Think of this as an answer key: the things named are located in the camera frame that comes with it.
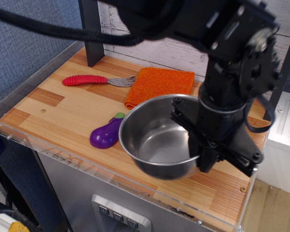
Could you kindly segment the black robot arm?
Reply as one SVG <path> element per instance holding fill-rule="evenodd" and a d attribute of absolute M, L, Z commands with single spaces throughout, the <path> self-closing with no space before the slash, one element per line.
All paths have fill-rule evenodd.
<path fill-rule="evenodd" d="M 249 124 L 254 100 L 275 121 L 264 98 L 275 91 L 280 74 L 274 45 L 279 25 L 264 3 L 250 0 L 111 0 L 131 34 L 143 40 L 172 38 L 209 57 L 198 97 L 175 97 L 171 118 L 188 131 L 189 154 L 201 172 L 227 160 L 247 176 L 263 154 L 249 132 L 269 126 Z"/>

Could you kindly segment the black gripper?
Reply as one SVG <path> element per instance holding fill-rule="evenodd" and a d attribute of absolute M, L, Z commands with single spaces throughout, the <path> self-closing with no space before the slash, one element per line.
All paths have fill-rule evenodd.
<path fill-rule="evenodd" d="M 189 157 L 200 157 L 201 172 L 224 160 L 248 177 L 257 171 L 263 154 L 247 132 L 250 104 L 218 107 L 185 96 L 174 97 L 172 105 L 171 118 L 188 131 Z"/>

